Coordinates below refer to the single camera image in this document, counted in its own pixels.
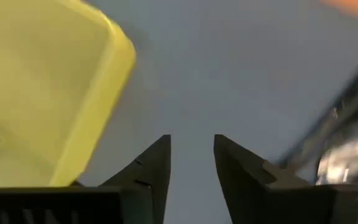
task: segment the gray surface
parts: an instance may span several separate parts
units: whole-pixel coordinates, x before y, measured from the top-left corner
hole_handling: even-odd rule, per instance
[[[91,2],[138,60],[81,181],[104,181],[172,134],[168,224],[231,222],[214,134],[277,159],[358,66],[358,21],[316,0]]]

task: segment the yellow plastic container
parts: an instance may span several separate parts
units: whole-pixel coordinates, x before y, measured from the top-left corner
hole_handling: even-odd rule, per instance
[[[119,26],[81,1],[0,0],[0,187],[75,180],[134,61]]]

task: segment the gray background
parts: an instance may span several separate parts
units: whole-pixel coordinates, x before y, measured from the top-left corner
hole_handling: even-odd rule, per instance
[[[358,20],[317,0],[91,0],[137,66],[81,181],[172,134],[165,223],[230,223],[213,158],[225,134],[275,160],[358,66]]]

